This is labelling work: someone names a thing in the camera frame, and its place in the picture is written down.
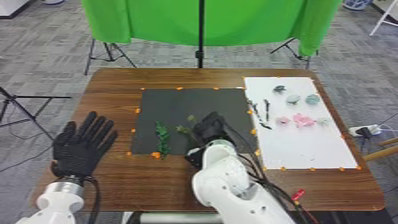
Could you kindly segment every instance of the green screen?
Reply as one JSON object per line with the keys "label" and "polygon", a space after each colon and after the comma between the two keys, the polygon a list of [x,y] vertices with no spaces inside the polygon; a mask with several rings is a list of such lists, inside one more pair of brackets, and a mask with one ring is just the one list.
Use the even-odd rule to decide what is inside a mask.
{"label": "green screen", "polygon": [[[300,39],[300,55],[318,50],[341,0],[206,0],[204,45]],[[92,36],[197,45],[199,0],[83,0]]]}

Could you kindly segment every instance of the carpet floor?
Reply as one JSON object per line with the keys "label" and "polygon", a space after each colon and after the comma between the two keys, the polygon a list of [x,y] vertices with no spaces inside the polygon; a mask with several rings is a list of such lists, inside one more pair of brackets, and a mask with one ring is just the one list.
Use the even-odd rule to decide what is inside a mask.
{"label": "carpet floor", "polygon": [[[346,127],[378,123],[398,112],[398,28],[382,25],[369,37],[380,14],[367,8],[337,11],[328,35],[312,57],[314,71]],[[83,76],[90,30],[78,0],[60,6],[35,1],[12,20],[0,20],[0,86],[12,94],[71,96],[53,100],[39,123],[55,134],[71,119],[90,76]],[[286,49],[270,55],[280,43],[236,47],[208,47],[208,68],[303,68]],[[195,48],[133,40],[122,45],[142,68],[195,67]],[[101,67],[129,67],[124,59],[115,63],[94,61],[90,74]],[[42,100],[21,100],[37,110]],[[5,121],[21,118],[9,107]],[[398,129],[398,117],[385,123]],[[49,146],[32,124],[14,125],[0,131],[0,170],[35,155]],[[385,132],[373,142],[392,137]],[[380,150],[366,144],[362,154]],[[0,172],[0,217],[12,224],[33,212],[32,189],[51,160],[49,151],[17,167]],[[398,223],[398,154],[367,163],[385,192],[385,208]],[[103,214],[97,223],[117,223],[120,214]]]}

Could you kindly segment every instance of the white paper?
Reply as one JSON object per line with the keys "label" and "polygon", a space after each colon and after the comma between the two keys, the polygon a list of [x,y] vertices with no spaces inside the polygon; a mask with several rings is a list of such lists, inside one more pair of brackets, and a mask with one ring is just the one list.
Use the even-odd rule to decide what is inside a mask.
{"label": "white paper", "polygon": [[[273,92],[275,86],[284,85],[282,94]],[[305,97],[316,94],[311,78],[300,77],[247,77],[245,95],[254,104],[264,121],[264,99],[270,102],[271,130],[261,127],[257,117],[252,113],[254,127],[257,130],[257,143],[261,157],[268,169],[334,169],[339,167],[355,168],[357,162],[350,148],[341,138],[339,128],[325,107],[323,100],[318,105],[305,103]],[[300,95],[296,105],[286,103],[289,95]],[[296,127],[293,115],[300,113],[311,119],[328,118],[327,126],[314,124],[309,127]],[[277,124],[277,117],[289,118],[287,125]]]}

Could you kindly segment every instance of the black glove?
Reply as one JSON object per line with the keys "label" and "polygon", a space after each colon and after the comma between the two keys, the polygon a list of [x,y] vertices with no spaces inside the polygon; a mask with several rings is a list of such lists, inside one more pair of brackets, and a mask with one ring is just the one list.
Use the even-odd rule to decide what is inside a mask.
{"label": "black glove", "polygon": [[117,138],[117,132],[110,133],[113,121],[104,121],[106,118],[97,117],[96,112],[90,112],[78,130],[72,121],[65,125],[53,140],[51,171],[56,177],[69,175],[87,177],[92,174],[96,164]]}
{"label": "black glove", "polygon": [[232,139],[224,130],[225,120],[216,112],[211,112],[193,127],[193,137],[199,145],[204,146],[215,139],[225,139],[232,143]]}

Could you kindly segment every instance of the wooden table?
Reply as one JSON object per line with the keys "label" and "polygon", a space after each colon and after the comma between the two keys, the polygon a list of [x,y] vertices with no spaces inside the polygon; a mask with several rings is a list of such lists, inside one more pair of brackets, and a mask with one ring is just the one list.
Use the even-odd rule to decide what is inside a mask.
{"label": "wooden table", "polygon": [[[355,149],[341,118],[314,74],[287,69],[101,69],[92,77],[72,120],[81,122],[88,111],[97,111],[115,122],[119,138],[101,160],[94,176],[101,184],[103,211],[206,211],[192,193],[195,170],[183,156],[154,160],[149,155],[128,156],[135,109],[140,106],[142,90],[158,88],[231,88],[243,86],[241,77],[311,77],[332,113],[346,144],[362,170],[268,170],[266,176],[289,194],[302,188],[302,204],[311,211],[371,211],[383,208],[383,196],[369,169]],[[35,189],[35,197],[53,175],[46,171]],[[94,191],[87,188],[87,209]]]}

